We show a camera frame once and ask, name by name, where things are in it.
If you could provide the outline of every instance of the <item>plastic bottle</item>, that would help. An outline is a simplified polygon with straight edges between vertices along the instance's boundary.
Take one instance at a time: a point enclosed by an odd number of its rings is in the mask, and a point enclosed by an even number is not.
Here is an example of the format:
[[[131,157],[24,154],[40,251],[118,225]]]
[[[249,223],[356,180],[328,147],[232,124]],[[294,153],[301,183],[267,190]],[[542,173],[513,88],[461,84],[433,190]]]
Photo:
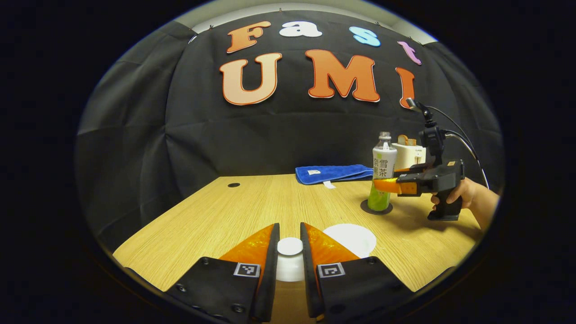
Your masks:
[[[398,151],[392,146],[392,137],[390,132],[381,131],[378,137],[380,141],[372,149],[374,175],[372,179],[392,178],[396,164]],[[390,204],[390,193],[377,190],[372,183],[370,195],[368,196],[368,208],[381,212],[388,208]]]

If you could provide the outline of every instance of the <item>white label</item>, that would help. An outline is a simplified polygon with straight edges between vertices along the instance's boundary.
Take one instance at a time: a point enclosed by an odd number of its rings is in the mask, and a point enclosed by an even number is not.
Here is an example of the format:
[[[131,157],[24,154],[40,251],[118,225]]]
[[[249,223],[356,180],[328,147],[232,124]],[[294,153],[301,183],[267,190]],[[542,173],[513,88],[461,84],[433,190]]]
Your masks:
[[[326,188],[328,188],[328,189],[334,189],[334,188],[336,188],[336,187],[332,184],[332,182],[330,182],[330,181],[324,181],[324,185],[325,185]]]

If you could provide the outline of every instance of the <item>black coaster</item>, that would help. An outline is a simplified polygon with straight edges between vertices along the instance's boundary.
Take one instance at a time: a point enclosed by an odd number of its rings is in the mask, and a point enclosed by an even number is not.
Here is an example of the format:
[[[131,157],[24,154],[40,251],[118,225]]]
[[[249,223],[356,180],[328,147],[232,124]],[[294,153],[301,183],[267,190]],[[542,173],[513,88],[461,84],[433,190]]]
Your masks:
[[[368,199],[366,199],[360,203],[360,208],[362,208],[362,210],[364,210],[366,213],[370,213],[370,214],[374,214],[374,215],[385,215],[385,214],[388,214],[389,212],[392,211],[392,203],[388,204],[388,208],[384,209],[381,212],[377,212],[375,210],[371,210],[370,208],[368,208]]]

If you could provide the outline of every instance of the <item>screw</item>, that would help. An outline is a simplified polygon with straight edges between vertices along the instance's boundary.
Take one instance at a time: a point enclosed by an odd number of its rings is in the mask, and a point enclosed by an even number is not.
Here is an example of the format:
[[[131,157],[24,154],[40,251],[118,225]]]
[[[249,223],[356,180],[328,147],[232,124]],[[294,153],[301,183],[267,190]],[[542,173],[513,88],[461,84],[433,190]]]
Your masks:
[[[243,312],[246,310],[246,308],[244,308],[244,306],[242,306],[242,305],[240,305],[240,304],[233,304],[233,305],[232,305],[232,310],[233,310],[234,312],[237,312],[237,313],[243,313]]]

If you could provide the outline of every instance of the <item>white plate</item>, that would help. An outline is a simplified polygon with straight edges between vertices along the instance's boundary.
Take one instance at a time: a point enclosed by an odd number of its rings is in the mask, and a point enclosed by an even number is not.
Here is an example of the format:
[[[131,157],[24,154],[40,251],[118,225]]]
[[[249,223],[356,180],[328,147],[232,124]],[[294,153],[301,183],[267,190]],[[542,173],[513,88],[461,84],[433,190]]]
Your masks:
[[[359,258],[367,258],[376,247],[376,236],[369,229],[356,224],[338,224],[323,231]]]

